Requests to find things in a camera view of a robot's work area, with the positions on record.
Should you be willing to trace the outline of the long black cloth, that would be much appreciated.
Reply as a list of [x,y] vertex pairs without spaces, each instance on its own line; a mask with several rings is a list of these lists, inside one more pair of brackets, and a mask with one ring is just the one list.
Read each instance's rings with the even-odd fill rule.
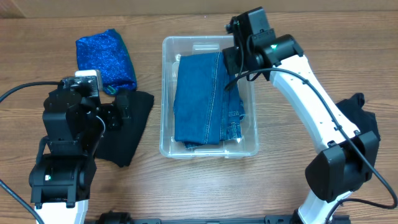
[[120,130],[107,130],[101,138],[95,157],[119,167],[129,166],[146,128],[154,105],[154,96],[144,91],[131,91],[131,119],[123,119]]

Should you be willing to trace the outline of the blue denim jeans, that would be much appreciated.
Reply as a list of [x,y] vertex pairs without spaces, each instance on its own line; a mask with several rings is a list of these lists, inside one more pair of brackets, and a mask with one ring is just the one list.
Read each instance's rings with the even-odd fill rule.
[[174,100],[175,140],[187,149],[242,138],[244,104],[221,52],[180,59]]

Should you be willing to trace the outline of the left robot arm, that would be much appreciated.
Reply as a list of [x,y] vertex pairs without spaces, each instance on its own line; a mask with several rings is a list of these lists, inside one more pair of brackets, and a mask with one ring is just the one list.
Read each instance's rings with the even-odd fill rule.
[[129,144],[115,103],[102,104],[96,76],[64,78],[44,101],[42,138],[30,172],[39,223],[84,223],[98,151]]

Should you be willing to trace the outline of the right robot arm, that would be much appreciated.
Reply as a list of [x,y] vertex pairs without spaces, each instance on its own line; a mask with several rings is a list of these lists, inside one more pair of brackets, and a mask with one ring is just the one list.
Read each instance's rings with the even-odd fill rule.
[[234,46],[224,49],[228,73],[249,81],[263,75],[270,81],[292,105],[317,152],[305,170],[310,191],[304,203],[293,215],[266,216],[266,223],[349,223],[348,216],[335,211],[371,179],[378,137],[339,110],[301,46],[289,34],[277,37],[262,7],[232,17],[225,28],[234,37]]

